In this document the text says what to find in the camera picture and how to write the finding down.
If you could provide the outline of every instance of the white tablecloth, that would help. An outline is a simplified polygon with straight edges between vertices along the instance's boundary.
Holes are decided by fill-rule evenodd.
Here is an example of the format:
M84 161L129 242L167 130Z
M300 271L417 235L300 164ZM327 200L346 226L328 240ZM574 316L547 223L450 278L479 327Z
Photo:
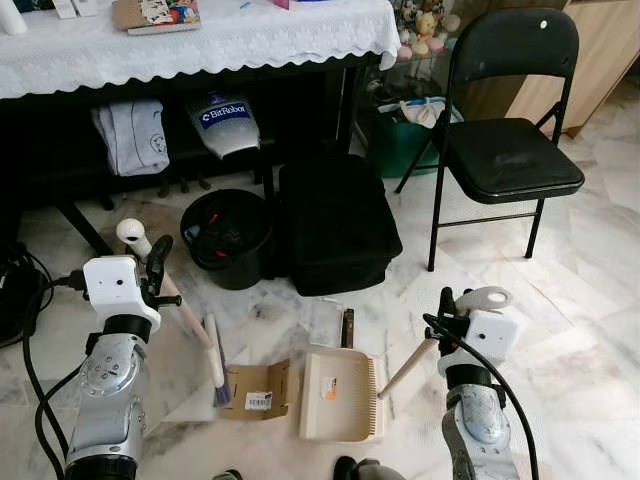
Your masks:
M200 30L145 36L117 31L111 0L98 1L96 17L59 20L55 11L31 12L24 14L26 34L0 33L0 98L367 52L382 54L384 69L400 46L388 0L296 3L289 11L269 0L242 9L246 0L199 0Z

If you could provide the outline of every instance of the marble floor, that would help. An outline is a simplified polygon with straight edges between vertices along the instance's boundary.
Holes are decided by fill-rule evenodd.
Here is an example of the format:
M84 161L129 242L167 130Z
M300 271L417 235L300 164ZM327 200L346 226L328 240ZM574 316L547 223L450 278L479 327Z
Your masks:
M582 168L585 186L547 202L534 258L524 260L529 222L479 224L442 231L436 271L425 270L435 178L412 178L401 195L386 181L388 200L404 245L386 281L368 290L335 295L355 308L355 347L377 358L384 383L421 341L421 314L434 312L440 289L501 285L513 293L509 314L522 326L520 342L502 372L532 423L541 478L640 478L640 90L623 83L576 139L562 149ZM248 175L211 179L214 188L259 191ZM149 237L176 239L186 205L203 192L130 193L113 212L80 205L114 248L119 220L135 216ZM451 178L444 216L517 211L474 204ZM54 209L25 215L20 238L54 276L80 267L91 249ZM268 364L290 357L299 367L311 342L335 336L336 318L322 299L299 297L286 279L263 280L229 292L197 269L180 240L168 271L198 312L212 311L227 359ZM299 410L264 422L216 418L211 384L198 342L166 309L151 338L151 384L145 402L150 428L138 478L206 480L234 467L246 480L328 480L337 456L378 458L410 480L451 478L440 432L445 381L429 353L395 390L385 408L385 436L368 444L312 443L298 438ZM45 386L73 369L94 330L89 305L60 290L33 338L34 362ZM77 384L53 404L67 433L77 407ZM16 346L0 350L0 478L54 478L33 431L34 394ZM521 478L530 478L522 429L515 412L512 450Z

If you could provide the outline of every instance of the black folding chair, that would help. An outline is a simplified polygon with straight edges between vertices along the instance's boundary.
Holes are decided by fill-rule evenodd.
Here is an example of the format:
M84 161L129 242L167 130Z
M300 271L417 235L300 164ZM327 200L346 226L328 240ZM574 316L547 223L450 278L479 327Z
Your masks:
M558 148L571 81L578 57L578 32L559 10L514 8L476 19L453 50L445 109L432 130L440 152L437 165L418 167L418 155L405 173L400 193L416 168L437 168L436 197L427 269L432 272L438 228L533 217L525 258L531 258L544 199L575 193L584 175ZM456 88L466 82L501 75L564 78L562 96L537 124L522 118L450 123ZM555 117L551 141L540 128ZM537 200L536 210L497 217L440 223L444 169L449 167L465 194L479 203Z

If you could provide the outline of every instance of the book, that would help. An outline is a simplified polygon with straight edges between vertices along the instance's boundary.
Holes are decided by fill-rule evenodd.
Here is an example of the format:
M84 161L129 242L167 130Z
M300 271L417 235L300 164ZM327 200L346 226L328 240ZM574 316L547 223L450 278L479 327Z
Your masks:
M117 0L116 26L130 35L151 35L200 28L197 0Z

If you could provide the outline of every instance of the black storage box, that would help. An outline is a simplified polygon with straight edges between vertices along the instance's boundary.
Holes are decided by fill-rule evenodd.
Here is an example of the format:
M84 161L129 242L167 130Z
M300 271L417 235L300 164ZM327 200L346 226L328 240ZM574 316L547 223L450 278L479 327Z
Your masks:
M402 252L382 181L358 156L282 167L280 198L286 261L300 295L378 284Z

